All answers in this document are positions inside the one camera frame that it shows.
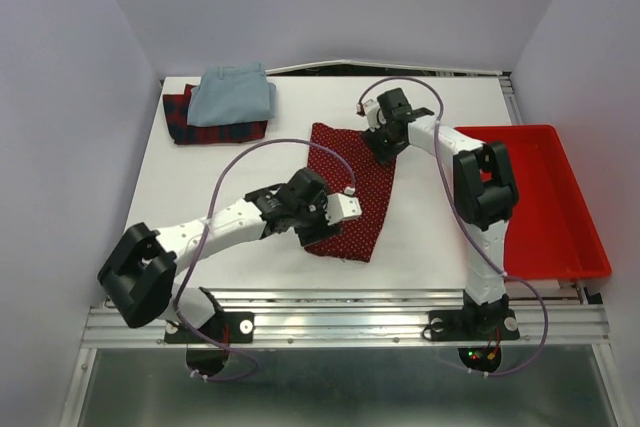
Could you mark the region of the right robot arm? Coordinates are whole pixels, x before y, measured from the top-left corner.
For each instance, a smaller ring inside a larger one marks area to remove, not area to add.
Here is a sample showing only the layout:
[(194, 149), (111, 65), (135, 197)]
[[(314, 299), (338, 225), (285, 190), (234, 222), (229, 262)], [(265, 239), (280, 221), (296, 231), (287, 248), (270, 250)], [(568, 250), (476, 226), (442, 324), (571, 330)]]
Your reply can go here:
[(469, 250), (463, 305), (458, 310), (432, 310), (425, 329), (436, 342), (483, 341), (491, 335), (518, 338), (506, 320), (509, 308), (504, 269), (505, 239), (519, 192), (508, 149), (486, 143), (445, 126), (442, 115), (413, 108), (400, 88), (360, 102), (367, 120), (362, 137), (376, 161), (388, 164), (407, 147), (432, 155), (454, 217)]

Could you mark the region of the red polka dot skirt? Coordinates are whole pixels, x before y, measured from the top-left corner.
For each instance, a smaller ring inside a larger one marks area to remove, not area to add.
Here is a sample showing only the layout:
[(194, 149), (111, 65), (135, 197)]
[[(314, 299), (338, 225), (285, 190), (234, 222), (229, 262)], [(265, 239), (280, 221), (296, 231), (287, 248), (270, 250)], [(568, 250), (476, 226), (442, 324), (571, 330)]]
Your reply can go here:
[(368, 263), (373, 255), (389, 208), (395, 163), (380, 165), (360, 132), (337, 129), (323, 123), (312, 125), (310, 141), (339, 154), (354, 174), (334, 156), (315, 147), (309, 150), (307, 166), (322, 176), (332, 191), (342, 192), (355, 181), (355, 196), (362, 215), (342, 225), (342, 233), (306, 248), (312, 255)]

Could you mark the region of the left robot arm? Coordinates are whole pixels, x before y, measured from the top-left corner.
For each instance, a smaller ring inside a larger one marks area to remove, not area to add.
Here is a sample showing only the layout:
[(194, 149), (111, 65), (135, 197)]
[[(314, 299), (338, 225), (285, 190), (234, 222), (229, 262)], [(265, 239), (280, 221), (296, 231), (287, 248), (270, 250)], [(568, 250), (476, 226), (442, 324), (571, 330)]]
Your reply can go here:
[(353, 188), (333, 193), (323, 177), (302, 168), (288, 182), (250, 192), (211, 217), (160, 229), (129, 227), (97, 280), (128, 327), (186, 318), (191, 333), (210, 341), (222, 331), (222, 316), (204, 292), (176, 281), (192, 263), (289, 230), (307, 247), (340, 234), (343, 223), (361, 213)]

